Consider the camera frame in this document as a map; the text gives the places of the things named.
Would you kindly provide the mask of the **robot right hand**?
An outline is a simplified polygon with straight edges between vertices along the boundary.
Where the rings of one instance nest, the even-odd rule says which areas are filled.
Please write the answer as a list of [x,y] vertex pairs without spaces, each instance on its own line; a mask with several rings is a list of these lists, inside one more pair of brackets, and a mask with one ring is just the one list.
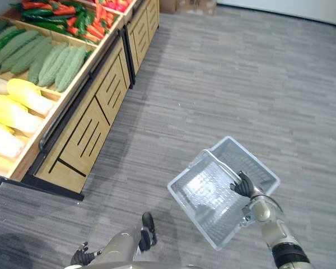
[[237,175],[240,182],[231,183],[230,189],[243,197],[251,198],[254,192],[253,182],[243,171],[239,171]]

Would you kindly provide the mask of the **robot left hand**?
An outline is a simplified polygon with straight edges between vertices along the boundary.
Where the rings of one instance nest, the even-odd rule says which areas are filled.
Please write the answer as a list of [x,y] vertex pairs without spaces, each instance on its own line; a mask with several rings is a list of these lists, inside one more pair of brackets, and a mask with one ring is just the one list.
[[87,266],[101,254],[101,249],[94,252],[88,252],[88,242],[84,242],[76,249],[71,258],[70,265]]

